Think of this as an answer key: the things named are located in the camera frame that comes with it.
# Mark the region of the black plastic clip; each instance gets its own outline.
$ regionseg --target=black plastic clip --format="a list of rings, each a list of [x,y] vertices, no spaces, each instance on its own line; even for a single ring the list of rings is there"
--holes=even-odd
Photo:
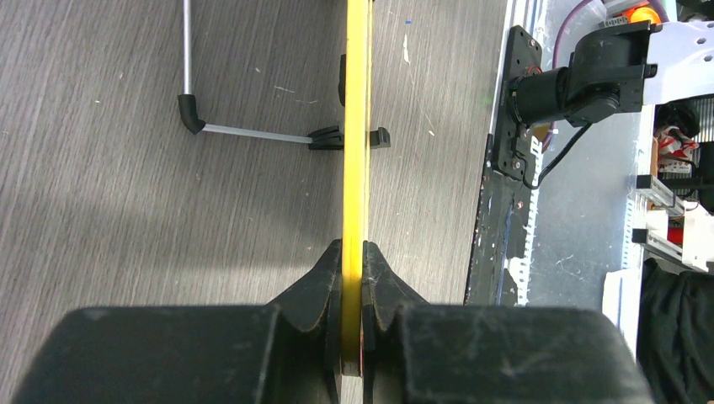
[[[307,145],[310,150],[343,150],[344,134],[339,131],[338,126],[329,126],[324,129],[315,130],[308,137],[312,138],[312,143]],[[370,148],[382,149],[392,146],[392,138],[385,128],[378,128],[370,132]]]
[[[344,107],[344,87],[347,81],[347,55],[341,55],[339,57],[339,82],[337,84],[337,94],[339,96],[339,103]]]

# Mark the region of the orange light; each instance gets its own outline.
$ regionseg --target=orange light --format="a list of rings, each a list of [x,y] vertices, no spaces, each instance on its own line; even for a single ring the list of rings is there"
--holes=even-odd
[[[649,21],[652,24],[662,23],[662,19],[659,17],[657,12],[649,7],[636,8],[628,11],[625,15],[631,23],[639,23],[641,21]]]

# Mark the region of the black cable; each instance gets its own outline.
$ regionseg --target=black cable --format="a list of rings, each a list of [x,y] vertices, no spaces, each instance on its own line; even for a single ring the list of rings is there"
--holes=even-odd
[[[548,164],[547,167],[541,172],[541,175],[538,176],[538,184],[537,185],[533,185],[532,183],[527,183],[525,181],[525,178],[523,178],[523,185],[525,185],[526,188],[531,189],[531,190],[538,189],[541,186],[541,184],[543,183],[543,180],[546,179],[546,175],[548,175],[549,172],[553,171],[553,168],[555,168],[558,165],[558,163],[565,157],[565,155],[568,152],[570,152],[570,149],[572,149],[573,146],[575,146],[575,143],[577,141],[579,141],[581,137],[583,137],[585,132],[587,132],[588,129],[590,129],[590,126],[592,126],[592,125],[593,124],[591,124],[591,123],[585,124],[585,126],[583,126],[582,128],[580,128],[580,130],[575,132],[575,135],[573,135],[573,137],[570,138],[569,141],[567,141],[567,145],[565,145],[565,147],[563,147],[562,151],[560,153],[558,153],[556,158],[554,158],[553,161],[550,164]]]
[[[695,210],[696,208],[698,208],[700,205],[701,205],[701,201],[700,201],[700,200],[697,200],[695,207],[693,207],[693,208],[691,208],[691,209],[685,209],[685,211],[691,212],[692,210]]]

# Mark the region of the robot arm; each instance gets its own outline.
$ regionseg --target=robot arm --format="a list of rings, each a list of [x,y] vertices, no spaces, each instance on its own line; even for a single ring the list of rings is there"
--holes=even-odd
[[[515,120],[533,125],[567,120],[573,126],[643,105],[714,93],[714,23],[649,22],[585,35],[568,67],[528,69],[510,86]]]

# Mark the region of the black fabric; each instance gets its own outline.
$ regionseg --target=black fabric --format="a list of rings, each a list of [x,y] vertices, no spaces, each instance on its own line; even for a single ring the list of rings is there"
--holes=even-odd
[[[708,141],[699,145],[699,168],[696,175],[714,178],[714,142]],[[714,212],[714,189],[700,190],[699,202],[704,209]]]
[[[714,400],[714,276],[645,261],[637,360],[656,402]]]

